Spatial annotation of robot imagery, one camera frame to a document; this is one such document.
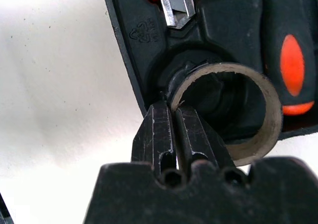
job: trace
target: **black plastic housing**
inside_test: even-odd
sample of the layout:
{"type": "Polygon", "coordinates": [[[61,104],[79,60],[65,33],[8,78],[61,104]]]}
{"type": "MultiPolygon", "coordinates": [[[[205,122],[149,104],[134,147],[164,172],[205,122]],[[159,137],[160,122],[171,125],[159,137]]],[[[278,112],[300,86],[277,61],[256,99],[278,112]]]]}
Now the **black plastic housing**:
{"type": "MultiPolygon", "coordinates": [[[[181,30],[168,28],[159,1],[105,0],[115,36],[142,114],[159,100],[171,99],[171,91],[191,69],[203,63],[236,62],[264,73],[262,22],[263,0],[194,0],[196,15],[181,30]]],[[[318,48],[317,0],[302,0],[311,30],[315,56],[318,48]]],[[[217,112],[203,116],[226,143],[250,138],[264,118],[264,99],[248,79],[235,75],[208,77],[204,81],[209,101],[193,103],[217,112]],[[218,85],[223,94],[209,91],[218,85]]],[[[318,96],[315,107],[305,115],[284,117],[280,139],[318,131],[318,96]]]]}

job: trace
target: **metal ring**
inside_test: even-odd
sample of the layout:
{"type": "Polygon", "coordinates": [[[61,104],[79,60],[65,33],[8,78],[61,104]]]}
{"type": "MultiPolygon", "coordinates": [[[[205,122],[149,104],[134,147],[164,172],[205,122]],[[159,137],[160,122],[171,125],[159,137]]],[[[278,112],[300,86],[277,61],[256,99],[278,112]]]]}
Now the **metal ring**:
{"type": "Polygon", "coordinates": [[[211,73],[223,72],[234,72],[250,78],[259,87],[265,98],[265,118],[257,134],[245,143],[227,146],[236,166],[247,165],[256,159],[264,157],[273,149],[282,129],[282,106],[274,86],[267,77],[240,64],[220,63],[204,65],[193,71],[177,89],[171,102],[171,110],[172,112],[176,111],[183,103],[181,99],[184,92],[197,79],[211,73]]]}

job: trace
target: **screwdriver handle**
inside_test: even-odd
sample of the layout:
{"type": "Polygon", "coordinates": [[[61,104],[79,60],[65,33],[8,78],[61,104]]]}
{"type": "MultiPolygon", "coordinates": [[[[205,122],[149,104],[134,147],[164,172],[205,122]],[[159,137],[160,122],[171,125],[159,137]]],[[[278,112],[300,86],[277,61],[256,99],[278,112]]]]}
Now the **screwdriver handle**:
{"type": "Polygon", "coordinates": [[[302,0],[264,0],[262,41],[284,115],[305,114],[315,103],[316,65],[302,0]]]}

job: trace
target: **orange grip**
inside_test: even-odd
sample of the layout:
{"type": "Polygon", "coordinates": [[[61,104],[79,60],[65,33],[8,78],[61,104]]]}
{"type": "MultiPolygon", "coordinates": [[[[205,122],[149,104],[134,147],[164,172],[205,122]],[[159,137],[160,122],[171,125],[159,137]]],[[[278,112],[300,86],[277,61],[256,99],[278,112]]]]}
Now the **orange grip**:
{"type": "Polygon", "coordinates": [[[285,116],[299,116],[307,113],[314,106],[315,102],[311,101],[305,104],[283,106],[283,113],[285,116]]]}
{"type": "Polygon", "coordinates": [[[280,69],[287,90],[292,96],[298,96],[305,79],[305,61],[296,38],[291,34],[283,42],[280,69]]]}

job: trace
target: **white surface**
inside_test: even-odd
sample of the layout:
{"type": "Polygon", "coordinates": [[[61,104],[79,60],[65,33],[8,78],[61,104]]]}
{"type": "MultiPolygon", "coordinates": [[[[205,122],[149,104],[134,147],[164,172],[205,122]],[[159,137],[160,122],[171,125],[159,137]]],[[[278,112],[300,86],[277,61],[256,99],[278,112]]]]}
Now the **white surface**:
{"type": "MultiPolygon", "coordinates": [[[[16,224],[82,223],[141,121],[104,0],[0,0],[0,191],[16,224]]],[[[271,155],[318,173],[317,140],[271,155]]]]}

